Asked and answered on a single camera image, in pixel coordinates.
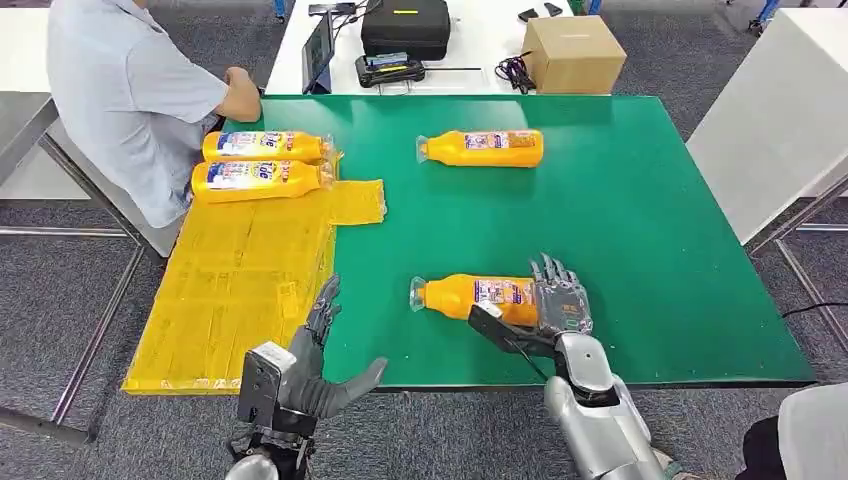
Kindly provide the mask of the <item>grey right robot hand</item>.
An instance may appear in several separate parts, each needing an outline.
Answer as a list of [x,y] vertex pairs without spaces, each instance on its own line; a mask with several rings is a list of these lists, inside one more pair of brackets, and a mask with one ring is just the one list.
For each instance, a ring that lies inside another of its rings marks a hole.
[[593,320],[585,287],[563,263],[545,253],[530,262],[536,319],[529,326],[505,322],[505,311],[489,300],[471,307],[468,323],[506,353],[527,357],[565,356],[566,348],[591,334]]

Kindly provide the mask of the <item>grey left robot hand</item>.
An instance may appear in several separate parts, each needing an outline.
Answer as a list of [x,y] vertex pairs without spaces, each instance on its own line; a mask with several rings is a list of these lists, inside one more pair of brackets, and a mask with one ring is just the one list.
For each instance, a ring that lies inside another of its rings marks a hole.
[[306,323],[299,326],[289,352],[295,363],[283,374],[278,402],[283,408],[318,420],[337,415],[347,405],[377,388],[388,366],[388,359],[378,357],[363,372],[342,382],[324,378],[324,353],[330,328],[341,306],[336,303],[340,277],[334,273],[321,287],[309,310]]

